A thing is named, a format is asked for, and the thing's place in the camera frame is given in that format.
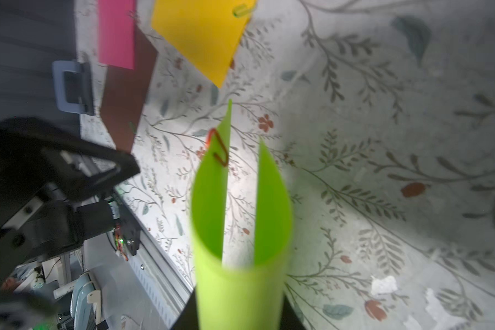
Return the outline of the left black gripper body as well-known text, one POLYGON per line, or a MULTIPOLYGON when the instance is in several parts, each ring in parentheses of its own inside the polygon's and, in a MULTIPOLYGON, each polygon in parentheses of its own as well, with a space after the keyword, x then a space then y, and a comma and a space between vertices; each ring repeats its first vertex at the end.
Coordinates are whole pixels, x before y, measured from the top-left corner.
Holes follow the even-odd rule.
POLYGON ((128 152, 33 117, 0 122, 0 252, 55 257, 107 232, 106 196, 140 172, 128 152))

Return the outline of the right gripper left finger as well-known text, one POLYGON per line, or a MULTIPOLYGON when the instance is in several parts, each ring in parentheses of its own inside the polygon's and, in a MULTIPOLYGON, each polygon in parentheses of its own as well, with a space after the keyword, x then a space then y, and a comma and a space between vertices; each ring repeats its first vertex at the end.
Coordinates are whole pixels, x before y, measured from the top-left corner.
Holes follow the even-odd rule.
POLYGON ((196 290, 190 295, 185 308, 180 313, 171 330, 199 330, 196 290))

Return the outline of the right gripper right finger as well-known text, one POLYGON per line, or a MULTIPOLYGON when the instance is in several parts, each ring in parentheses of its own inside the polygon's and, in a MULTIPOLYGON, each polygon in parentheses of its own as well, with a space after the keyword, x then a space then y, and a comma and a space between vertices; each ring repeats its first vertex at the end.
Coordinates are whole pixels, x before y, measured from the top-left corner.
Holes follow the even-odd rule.
POLYGON ((279 330, 305 330, 305 326, 292 308, 291 303, 285 296, 280 319, 279 330))

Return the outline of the lime green paper sheet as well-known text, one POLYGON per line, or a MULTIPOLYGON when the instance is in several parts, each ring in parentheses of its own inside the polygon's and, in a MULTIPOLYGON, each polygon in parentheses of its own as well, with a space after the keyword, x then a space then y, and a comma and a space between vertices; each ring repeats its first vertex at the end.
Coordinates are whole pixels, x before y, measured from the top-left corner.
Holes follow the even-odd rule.
POLYGON ((248 192, 234 197, 232 114, 214 127, 230 129, 229 166, 207 149, 190 198, 197 312, 200 329, 278 329, 284 275, 294 233, 291 200, 265 143, 256 145, 248 192))

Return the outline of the red paperclip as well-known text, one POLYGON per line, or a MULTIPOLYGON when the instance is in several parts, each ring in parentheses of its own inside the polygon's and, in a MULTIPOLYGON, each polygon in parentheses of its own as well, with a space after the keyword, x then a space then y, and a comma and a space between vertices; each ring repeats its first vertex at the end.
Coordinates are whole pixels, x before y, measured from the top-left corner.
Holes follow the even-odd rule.
POLYGON ((230 129, 210 129, 206 146, 212 159, 223 168, 229 166, 230 129))

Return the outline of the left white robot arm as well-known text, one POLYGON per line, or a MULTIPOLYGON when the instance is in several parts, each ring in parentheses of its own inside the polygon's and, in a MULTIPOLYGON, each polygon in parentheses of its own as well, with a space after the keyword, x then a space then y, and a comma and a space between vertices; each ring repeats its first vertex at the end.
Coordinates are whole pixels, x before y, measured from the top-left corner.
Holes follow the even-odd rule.
POLYGON ((0 122, 0 304, 24 263, 81 247, 120 220, 107 197, 140 169, 127 152, 82 140, 33 117, 0 122))

